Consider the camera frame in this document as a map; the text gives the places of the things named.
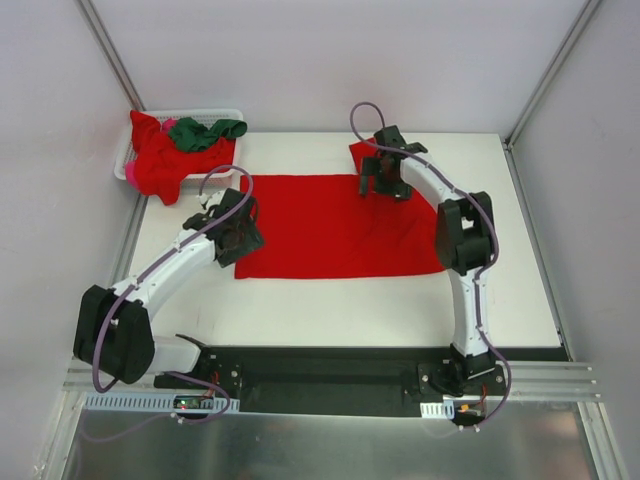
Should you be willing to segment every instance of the metal corner post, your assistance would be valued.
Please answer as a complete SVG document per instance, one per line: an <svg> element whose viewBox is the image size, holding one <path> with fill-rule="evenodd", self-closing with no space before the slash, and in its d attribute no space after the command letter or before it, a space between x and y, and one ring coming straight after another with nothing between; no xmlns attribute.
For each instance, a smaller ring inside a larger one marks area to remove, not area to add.
<svg viewBox="0 0 640 480"><path fill-rule="evenodd" d="M142 99L138 92L136 91L136 87L133 85L131 81L131 77L127 73L127 69L124 67L122 63L122 59L116 50L109 33L107 32L100 15L98 15L98 11L96 7L93 5L91 0L75 0L78 5L78 9L80 13L84 17L89 29L93 33L93 36L98 42L98 46L102 53L104 54L107 62L109 62L109 66L113 71L113 74L116 76L118 83L122 87L122 91L124 92L131 108L134 110L145 110L144 104L142 103Z"/></svg>
<svg viewBox="0 0 640 480"><path fill-rule="evenodd" d="M531 114L535 111L538 103L540 103L540 100L542 100L547 89L558 75L558 72L560 72L560 70L562 69L562 66L565 64L567 58L573 51L573 48L576 46L578 40L593 19L603 1L604 0L585 1L584 5L582 6L582 10L580 10L580 13L571 25L571 28L569 28L567 35L562 40L560 47L551 59L549 66L536 85L536 88L533 90L533 93L529 97L529 100L527 100L527 104L518 117L518 120L511 130L511 133L507 135L506 144L509 150L513 148L513 145L522 134L522 130L524 130L524 127L529 121Z"/></svg>

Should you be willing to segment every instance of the pile of clothes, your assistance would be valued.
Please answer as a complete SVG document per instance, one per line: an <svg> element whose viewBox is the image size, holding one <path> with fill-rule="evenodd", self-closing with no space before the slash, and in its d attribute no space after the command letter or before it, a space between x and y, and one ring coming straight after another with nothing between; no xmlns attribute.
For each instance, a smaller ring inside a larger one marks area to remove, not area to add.
<svg viewBox="0 0 640 480"><path fill-rule="evenodd" d="M137 111L130 117L138 156L125 166L126 178L143 195L158 195L165 205L178 201L187 175L231 164L235 140L247 132L241 120L218 120L208 128L190 117L162 124Z"/></svg>

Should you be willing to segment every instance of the green cloth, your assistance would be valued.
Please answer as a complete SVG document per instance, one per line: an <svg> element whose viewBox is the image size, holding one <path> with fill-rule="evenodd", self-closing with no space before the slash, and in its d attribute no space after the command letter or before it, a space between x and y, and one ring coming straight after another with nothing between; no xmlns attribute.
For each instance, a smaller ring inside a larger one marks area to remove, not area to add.
<svg viewBox="0 0 640 480"><path fill-rule="evenodd" d="M169 130L169 137L176 148L183 152L204 152L220 137L234 140L247 133L247 124L242 120L218 120L207 128L191 117L185 117Z"/></svg>

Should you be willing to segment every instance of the basket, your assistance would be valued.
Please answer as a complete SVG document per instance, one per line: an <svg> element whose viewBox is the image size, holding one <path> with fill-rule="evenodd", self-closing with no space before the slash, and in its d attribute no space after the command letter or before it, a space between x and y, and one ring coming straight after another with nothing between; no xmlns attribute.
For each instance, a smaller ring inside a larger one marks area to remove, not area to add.
<svg viewBox="0 0 640 480"><path fill-rule="evenodd" d="M183 118L183 117L192 117L194 120L202 123L207 127L211 127L216 121L222 119L230 119L230 120L243 120L242 112L240 110L227 109L227 108L213 108L213 109L198 109L198 110L156 110L150 112L143 112L146 115L150 115L154 118L157 118L160 123L168 120L169 118ZM133 162L138 154L133 149L133 144L131 142L131 132L133 127L129 124L122 135L122 139L120 141L120 147L118 149L118 154L116 156L116 164L113 169L113 173L120 180L126 180L124 174L124 166ZM238 159L238 152L240 151L240 144L242 138L238 138L236 140L235 148L233 151L233 162L232 164L236 164L236 160ZM200 186L200 182L205 177L206 174L198 173L193 175L187 175L187 177L182 181L183 187L198 187ZM229 188L231 187L231 181L233 176L233 170L229 170L224 173L214 173L211 175L209 180L207 181L207 186L218 187L218 188Z"/></svg>

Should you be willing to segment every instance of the table surface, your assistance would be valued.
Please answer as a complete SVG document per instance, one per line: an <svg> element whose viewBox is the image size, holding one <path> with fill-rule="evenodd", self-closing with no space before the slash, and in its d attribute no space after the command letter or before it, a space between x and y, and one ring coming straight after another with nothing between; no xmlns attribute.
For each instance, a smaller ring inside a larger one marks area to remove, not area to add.
<svg viewBox="0 0 640 480"><path fill-rule="evenodd" d="M492 134L406 134L457 186L493 200L501 256L488 278L488 324L501 347L558 347L551 309L500 139ZM238 165L253 174L355 173L350 133L252 133ZM139 271L200 205L183 194L149 198L131 264ZM194 274L153 319L156 335L183 333L212 345L447 346L453 336L446 273L348 280L235 280L217 264Z"/></svg>

